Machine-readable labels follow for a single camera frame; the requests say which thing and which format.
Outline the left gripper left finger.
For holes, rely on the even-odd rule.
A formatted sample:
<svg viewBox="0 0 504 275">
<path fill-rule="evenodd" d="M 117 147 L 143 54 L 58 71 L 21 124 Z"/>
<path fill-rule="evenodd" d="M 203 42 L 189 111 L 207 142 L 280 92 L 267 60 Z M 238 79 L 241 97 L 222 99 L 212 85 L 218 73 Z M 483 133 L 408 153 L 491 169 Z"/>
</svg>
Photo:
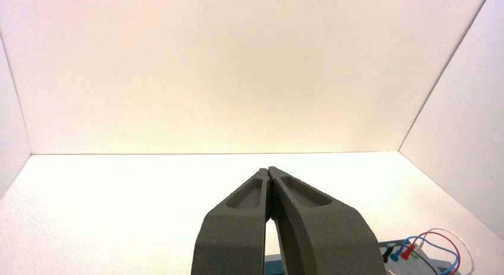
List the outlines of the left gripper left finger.
<svg viewBox="0 0 504 275">
<path fill-rule="evenodd" d="M 263 274 L 271 210 L 266 168 L 211 209 L 197 236 L 191 274 Z"/>
</svg>

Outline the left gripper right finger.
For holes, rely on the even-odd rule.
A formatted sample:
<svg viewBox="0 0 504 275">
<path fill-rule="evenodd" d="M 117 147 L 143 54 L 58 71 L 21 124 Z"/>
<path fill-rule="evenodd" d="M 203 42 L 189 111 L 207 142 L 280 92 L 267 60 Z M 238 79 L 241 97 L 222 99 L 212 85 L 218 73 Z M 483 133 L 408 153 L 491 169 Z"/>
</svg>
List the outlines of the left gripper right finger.
<svg viewBox="0 0 504 275">
<path fill-rule="evenodd" d="M 353 207 L 274 167 L 271 216 L 286 274 L 385 274 L 379 243 Z"/>
</svg>

